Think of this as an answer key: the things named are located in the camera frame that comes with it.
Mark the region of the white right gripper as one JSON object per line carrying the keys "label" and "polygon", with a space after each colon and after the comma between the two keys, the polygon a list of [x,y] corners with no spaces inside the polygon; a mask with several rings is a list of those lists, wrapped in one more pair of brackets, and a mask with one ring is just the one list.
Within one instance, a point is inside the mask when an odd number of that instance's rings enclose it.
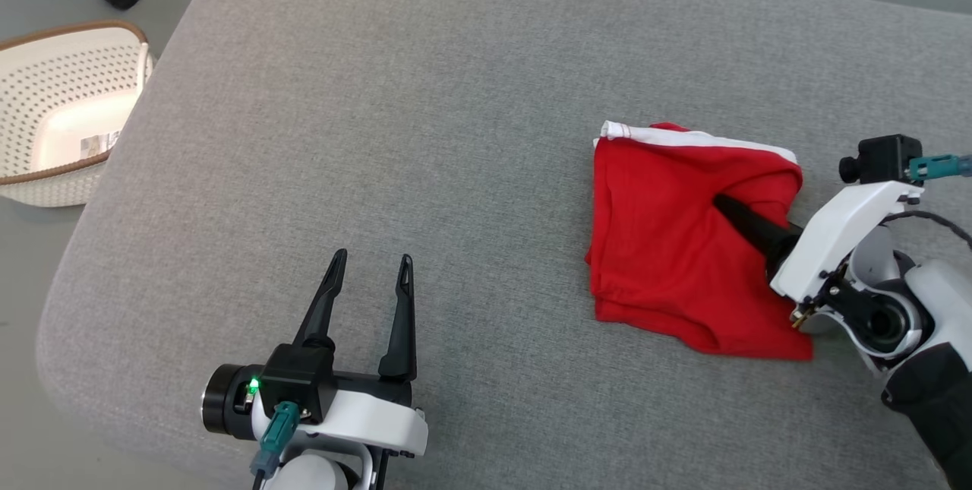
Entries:
{"label": "white right gripper", "polygon": [[826,280],[854,249],[886,217],[920,201],[925,191],[895,181],[847,186],[820,207],[804,229],[793,223],[778,226],[727,195],[716,195],[714,206],[763,255],[771,292],[781,305],[794,310],[826,292]]}

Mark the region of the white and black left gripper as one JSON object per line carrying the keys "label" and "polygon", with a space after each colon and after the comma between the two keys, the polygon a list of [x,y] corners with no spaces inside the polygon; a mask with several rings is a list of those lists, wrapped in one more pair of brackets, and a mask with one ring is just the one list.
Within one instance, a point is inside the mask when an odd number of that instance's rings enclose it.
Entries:
{"label": "white and black left gripper", "polygon": [[[334,252],[325,276],[295,335],[294,345],[334,347],[329,328],[334,301],[341,293],[347,248]],[[417,377],[414,264],[409,254],[400,259],[396,278],[396,307],[386,354],[378,374],[385,381],[413,381]],[[206,431],[243,441],[259,441],[270,427],[264,412],[258,377],[262,365],[219,366],[201,394],[200,416]],[[350,454],[360,444],[377,455],[423,455],[428,445],[424,413],[410,407],[409,390],[377,377],[338,372],[339,389],[320,423],[307,419],[295,429],[281,450],[295,455],[305,450]]]}

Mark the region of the red shorts with white stripe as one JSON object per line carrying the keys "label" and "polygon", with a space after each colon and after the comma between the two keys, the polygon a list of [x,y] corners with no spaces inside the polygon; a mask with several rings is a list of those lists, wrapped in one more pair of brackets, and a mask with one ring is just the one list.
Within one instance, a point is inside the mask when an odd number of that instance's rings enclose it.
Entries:
{"label": "red shorts with white stripe", "polygon": [[585,258],[596,318],[702,354],[809,361],[811,338],[789,323],[792,305],[768,286],[765,258],[714,206],[725,194],[784,226],[802,183],[783,147],[605,121]]}

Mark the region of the paper label in basket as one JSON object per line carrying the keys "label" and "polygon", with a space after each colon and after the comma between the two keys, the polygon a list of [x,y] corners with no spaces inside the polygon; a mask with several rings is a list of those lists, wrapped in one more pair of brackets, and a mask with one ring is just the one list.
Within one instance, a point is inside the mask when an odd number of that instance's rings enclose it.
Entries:
{"label": "paper label in basket", "polygon": [[110,151],[117,144],[121,130],[106,134],[94,134],[80,139],[79,157],[87,159]]}

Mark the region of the cream perforated laundry basket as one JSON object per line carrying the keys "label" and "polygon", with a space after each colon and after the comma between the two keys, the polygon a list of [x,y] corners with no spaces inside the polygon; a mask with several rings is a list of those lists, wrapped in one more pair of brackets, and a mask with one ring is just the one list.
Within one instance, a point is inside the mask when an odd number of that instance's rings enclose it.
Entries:
{"label": "cream perforated laundry basket", "polygon": [[155,64],[146,34],[118,20],[0,43],[0,198],[87,203],[112,150],[80,159],[80,139],[124,129]]}

